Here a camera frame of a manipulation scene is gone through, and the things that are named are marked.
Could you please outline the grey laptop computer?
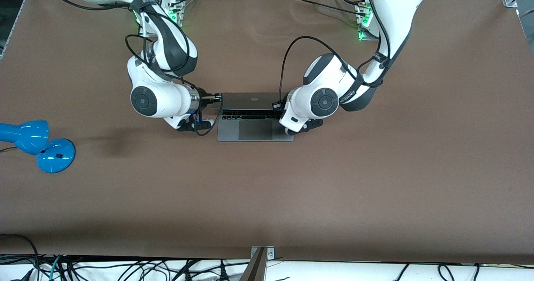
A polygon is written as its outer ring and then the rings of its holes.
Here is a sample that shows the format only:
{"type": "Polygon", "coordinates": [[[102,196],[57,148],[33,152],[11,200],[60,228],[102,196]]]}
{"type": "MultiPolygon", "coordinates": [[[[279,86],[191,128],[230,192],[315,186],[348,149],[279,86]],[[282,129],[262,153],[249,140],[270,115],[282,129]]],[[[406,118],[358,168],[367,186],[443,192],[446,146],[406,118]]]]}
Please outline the grey laptop computer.
{"type": "Polygon", "coordinates": [[[219,142],[292,142],[279,123],[282,111],[274,110],[278,93],[222,93],[222,113],[217,123],[219,142]]]}

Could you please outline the brown table cover sheet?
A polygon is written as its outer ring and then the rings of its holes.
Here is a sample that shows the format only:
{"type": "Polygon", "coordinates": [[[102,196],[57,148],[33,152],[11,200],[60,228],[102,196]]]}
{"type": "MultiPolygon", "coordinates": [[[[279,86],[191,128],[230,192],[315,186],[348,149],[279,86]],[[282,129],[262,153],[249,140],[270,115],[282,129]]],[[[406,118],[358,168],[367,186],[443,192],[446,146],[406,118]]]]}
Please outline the brown table cover sheet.
{"type": "Polygon", "coordinates": [[[534,57],[501,0],[425,0],[362,111],[293,142],[218,142],[140,116],[132,13],[25,1],[0,122],[76,146],[50,175],[0,153],[0,233],[40,253],[534,263],[534,57]]]}

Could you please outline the blue desk lamp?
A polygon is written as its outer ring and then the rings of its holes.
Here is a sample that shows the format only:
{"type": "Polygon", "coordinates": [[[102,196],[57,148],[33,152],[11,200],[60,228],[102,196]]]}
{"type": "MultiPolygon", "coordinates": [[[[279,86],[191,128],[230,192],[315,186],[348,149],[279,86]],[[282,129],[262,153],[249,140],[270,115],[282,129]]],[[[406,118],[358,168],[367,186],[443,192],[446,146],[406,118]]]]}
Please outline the blue desk lamp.
{"type": "Polygon", "coordinates": [[[75,145],[65,138],[50,138],[46,120],[19,125],[0,123],[0,142],[12,143],[17,149],[35,156],[38,168],[45,173],[59,173],[75,159],[75,145]]]}

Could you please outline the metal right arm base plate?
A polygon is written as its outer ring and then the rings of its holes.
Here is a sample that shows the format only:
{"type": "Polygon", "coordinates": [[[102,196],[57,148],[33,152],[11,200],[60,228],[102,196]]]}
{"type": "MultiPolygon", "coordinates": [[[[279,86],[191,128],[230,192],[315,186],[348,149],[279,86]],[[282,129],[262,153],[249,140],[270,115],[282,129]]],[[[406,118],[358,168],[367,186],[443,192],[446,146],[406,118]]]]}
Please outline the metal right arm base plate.
{"type": "MultiPolygon", "coordinates": [[[[158,3],[164,9],[166,15],[181,27],[185,13],[185,0],[159,0],[158,3]]],[[[156,37],[154,28],[147,25],[145,29],[141,17],[135,12],[134,14],[139,25],[138,34],[144,37],[156,37]]]]}

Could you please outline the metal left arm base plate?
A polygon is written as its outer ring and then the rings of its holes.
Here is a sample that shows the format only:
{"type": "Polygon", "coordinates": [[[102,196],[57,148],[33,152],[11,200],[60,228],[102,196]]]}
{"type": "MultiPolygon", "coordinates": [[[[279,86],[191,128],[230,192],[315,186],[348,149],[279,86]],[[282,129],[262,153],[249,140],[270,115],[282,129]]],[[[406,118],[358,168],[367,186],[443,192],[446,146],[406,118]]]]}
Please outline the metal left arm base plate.
{"type": "Polygon", "coordinates": [[[359,40],[379,40],[379,24],[371,9],[370,0],[359,1],[355,5],[355,12],[358,13],[359,40]]]}

